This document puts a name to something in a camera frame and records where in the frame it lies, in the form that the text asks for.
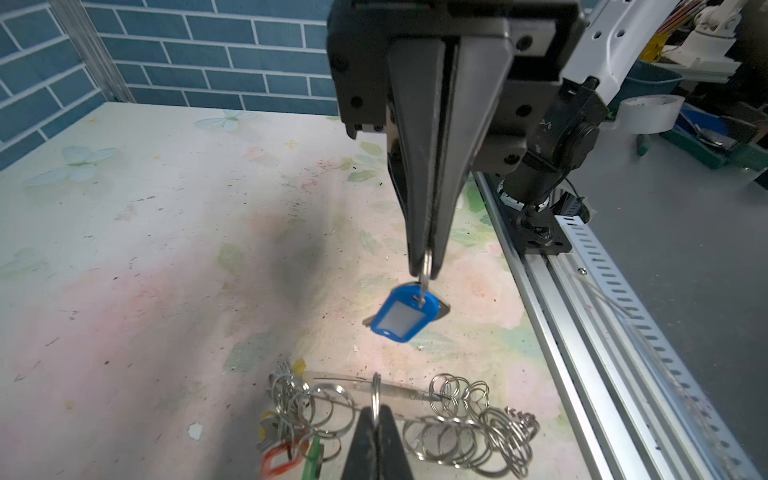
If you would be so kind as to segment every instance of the black mount plate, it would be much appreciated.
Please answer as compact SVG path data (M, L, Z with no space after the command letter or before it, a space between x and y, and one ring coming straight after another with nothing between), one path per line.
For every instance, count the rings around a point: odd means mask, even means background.
M498 174L484 174L485 179L491 186L492 191L498 190L498 184L504 177ZM521 219L521 213L512 207L508 207L502 203L502 199L499 195L493 196L493 201L496 202L499 213L502 215L504 225L507 227L509 236L512 240L512 244L515 249L521 255L529 253L543 253L545 255L557 255L558 253L567 253L571 251L571 242L568 241L563 229L560 228L558 221L554 218L554 214L549 208L543 209L539 212L539 220L543 221L552 231L554 237L552 243L549 245L543 245L536 240L536 236L532 235L524 228L520 228L519 222Z

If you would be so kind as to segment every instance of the pile of key rings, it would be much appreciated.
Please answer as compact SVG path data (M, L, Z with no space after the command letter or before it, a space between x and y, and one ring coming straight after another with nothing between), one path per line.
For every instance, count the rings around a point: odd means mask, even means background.
M372 381L374 412L380 402L376 380ZM531 440L540 428L536 417L490 406L489 392L483 381L469 382L448 373L435 376L429 383L434 415L405 420L402 444L406 451L424 462L471 469L489 478L509 472L518 478L527 476L533 459ZM310 388L282 361L270 375L270 396L279 419L278 442L289 458L296 454L306 458L315 438L338 445L322 462L339 456L341 437L354 426L359 409L342 386L319 383Z
M468 468L478 475L498 478L512 472L518 478L528 475L533 459L531 440L539 430L536 417L506 407L489 405L488 384L470 383L448 373L429 383L435 416L406 421L402 443L419 460ZM498 453L505 465L488 469Z
M278 370L270 375L270 397L278 418L278 439L281 445L288 445L288 456L298 452L306 458L306 452L315 437L334 441L338 448L323 462L333 460L341 453L341 437L355 424L355 401L339 385L319 383L312 388L296 374L287 361L278 363ZM344 409L342 425L331 429L332 419L338 423L339 414L334 410Z

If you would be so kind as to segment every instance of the perforated metal strip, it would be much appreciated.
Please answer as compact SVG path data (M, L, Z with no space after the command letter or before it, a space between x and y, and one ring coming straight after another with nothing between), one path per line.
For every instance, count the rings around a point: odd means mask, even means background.
M659 353L667 367L693 400L709 424L709 428L730 456L738 475L746 480L762 478L747 457L741 445L730 432L699 384L694 380L672 345L661 332L654 319L637 298L627 279L621 274L591 228L579 217L556 217L563 231L584 261L583 267L602 289L603 294L621 305L631 314L633 324L643 333L650 345Z

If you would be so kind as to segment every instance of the gray floor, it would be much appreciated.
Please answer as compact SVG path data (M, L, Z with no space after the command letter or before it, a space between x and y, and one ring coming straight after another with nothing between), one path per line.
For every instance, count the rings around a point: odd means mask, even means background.
M768 478L768 192L660 137L605 131L569 179L590 227Z

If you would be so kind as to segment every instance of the blue tile wall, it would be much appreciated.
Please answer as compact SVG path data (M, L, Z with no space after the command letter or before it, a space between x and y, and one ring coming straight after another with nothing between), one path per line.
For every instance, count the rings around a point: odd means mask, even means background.
M229 108L243 110L240 96L235 94L214 94L208 91L186 91L184 94L190 107Z
M16 18L9 18L5 26L22 48L30 48L61 35L48 10L37 10Z
M141 103L336 115L325 53L331 3L97 0L84 5Z
M99 33L123 33L118 21L118 14L106 8L86 8L91 22Z
M103 12L101 30L122 34ZM0 170L104 103L61 32L45 0L0 0Z
M325 25L304 25L304 36L307 48L326 49L328 28Z
M45 0L3 0L0 2L0 13L13 12L21 8L32 7L45 3Z
M250 22L234 18L187 16L195 40L255 44Z
M5 57L15 51L18 51L18 48L16 48L13 40L5 33L4 29L0 28L0 57Z
M102 40L114 60L168 62L163 52L163 45L159 41L126 38L102 38Z
M163 87L205 88L202 70L190 68L144 67L152 85Z
M146 37L189 38L181 15L147 12L118 12L129 35Z
M266 92L264 75L238 71L206 70L210 87L214 90Z
M322 21L328 18L332 3L333 0L216 0L219 13Z
M140 104L187 105L181 90L160 90L158 88L131 88L134 99Z
M301 25L282 22L254 22L259 45L302 47Z
M51 90L63 105L69 105L93 89L91 80L83 70L74 71L51 84Z
M4 60L10 60L0 65L0 80L15 94L80 64L78 53L66 38L56 45L31 50L26 55L9 55Z
M336 87L333 86L333 80L330 78L310 78L310 88L312 88L312 95L316 97L331 97L336 96Z
M118 64L118 70L123 75L125 83L149 85L147 77L138 65L129 65L125 63Z
M211 0L147 0L147 7L172 8L192 12L214 11L214 3Z
M254 97L243 95L247 110L290 111L297 114L336 115L336 102L330 100L304 100L303 98Z
M271 94L308 95L306 78L288 75L267 75L266 84Z
M72 125L74 122L80 120L85 115L91 113L91 111L103 103L103 95L92 95L86 101L81 102L76 107L66 111L65 113L48 122L42 128L43 133L48 135L48 138L53 137L60 131L63 131L66 127Z
M188 43L166 43L171 63L199 65L201 67L229 67L227 49L215 45L192 45Z

